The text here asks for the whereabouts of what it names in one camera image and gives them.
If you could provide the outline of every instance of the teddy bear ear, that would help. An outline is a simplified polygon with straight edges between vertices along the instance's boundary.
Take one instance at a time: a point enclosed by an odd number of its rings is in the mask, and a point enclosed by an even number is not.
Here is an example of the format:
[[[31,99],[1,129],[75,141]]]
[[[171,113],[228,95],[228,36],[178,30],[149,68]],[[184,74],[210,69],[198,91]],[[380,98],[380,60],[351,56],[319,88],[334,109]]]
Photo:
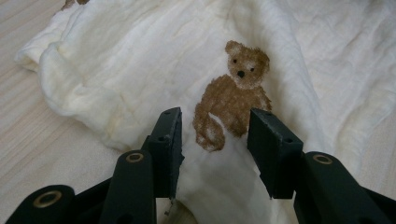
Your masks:
[[[265,63],[266,66],[269,65],[270,59],[268,58],[268,55],[264,53],[261,49],[254,49],[254,52],[259,55],[261,61]]]
[[[227,42],[227,46],[225,47],[225,51],[228,54],[233,54],[233,53],[237,52],[237,50],[242,48],[242,47],[243,47],[242,44],[240,44],[240,43],[238,43],[236,41],[230,40],[230,41]]]

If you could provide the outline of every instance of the screw hole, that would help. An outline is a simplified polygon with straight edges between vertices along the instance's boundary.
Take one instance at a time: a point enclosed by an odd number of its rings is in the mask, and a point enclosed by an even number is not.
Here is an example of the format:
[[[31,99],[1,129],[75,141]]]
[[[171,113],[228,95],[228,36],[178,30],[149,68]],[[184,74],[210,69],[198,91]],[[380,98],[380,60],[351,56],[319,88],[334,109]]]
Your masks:
[[[131,153],[126,157],[128,162],[137,162],[143,160],[143,154],[141,153]]]
[[[61,198],[62,198],[62,193],[59,190],[52,190],[38,196],[33,202],[33,206],[36,208],[45,208],[55,204]]]
[[[327,156],[323,156],[323,155],[319,155],[319,154],[314,156],[314,160],[319,162],[319,163],[325,164],[325,165],[332,164],[332,159],[330,159]]]

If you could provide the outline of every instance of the white blanket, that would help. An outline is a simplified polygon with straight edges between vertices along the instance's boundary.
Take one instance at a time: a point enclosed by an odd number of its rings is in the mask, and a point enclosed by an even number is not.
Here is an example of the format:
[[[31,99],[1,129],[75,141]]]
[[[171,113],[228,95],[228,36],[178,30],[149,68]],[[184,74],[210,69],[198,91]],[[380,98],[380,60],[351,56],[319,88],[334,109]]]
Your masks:
[[[159,114],[180,106],[186,157],[177,198],[199,223],[291,223],[270,201],[246,150],[195,142],[195,106],[229,74],[226,43],[270,58],[262,87],[304,151],[335,155],[356,175],[373,128],[396,105],[393,1],[91,0],[57,13],[17,54],[39,74],[49,106],[82,121],[103,142],[138,149]]]

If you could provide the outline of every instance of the teddy bear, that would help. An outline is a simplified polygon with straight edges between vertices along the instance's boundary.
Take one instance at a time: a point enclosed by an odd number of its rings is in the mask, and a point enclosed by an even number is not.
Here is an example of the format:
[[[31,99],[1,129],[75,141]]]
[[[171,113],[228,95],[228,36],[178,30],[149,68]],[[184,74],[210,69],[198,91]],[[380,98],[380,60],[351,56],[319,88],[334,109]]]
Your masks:
[[[85,5],[89,2],[90,0],[77,0],[77,2],[80,5]],[[61,11],[70,8],[71,6],[73,6],[73,4],[75,4],[76,0],[66,0],[66,2],[64,3],[64,6],[61,8]]]
[[[207,151],[223,149],[223,127],[235,137],[245,134],[252,107],[272,109],[261,85],[269,71],[268,56],[233,40],[227,42],[225,51],[230,75],[217,77],[207,85],[192,122],[196,143]]]

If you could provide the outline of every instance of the teddy bear nose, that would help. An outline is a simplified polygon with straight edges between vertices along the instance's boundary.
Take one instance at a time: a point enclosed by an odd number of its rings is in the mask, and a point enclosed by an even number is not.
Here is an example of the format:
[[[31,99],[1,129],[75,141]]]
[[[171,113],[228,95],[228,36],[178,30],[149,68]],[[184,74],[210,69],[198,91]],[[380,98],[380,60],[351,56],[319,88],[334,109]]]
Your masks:
[[[239,77],[244,77],[245,76],[245,72],[244,71],[239,71],[237,75]]]

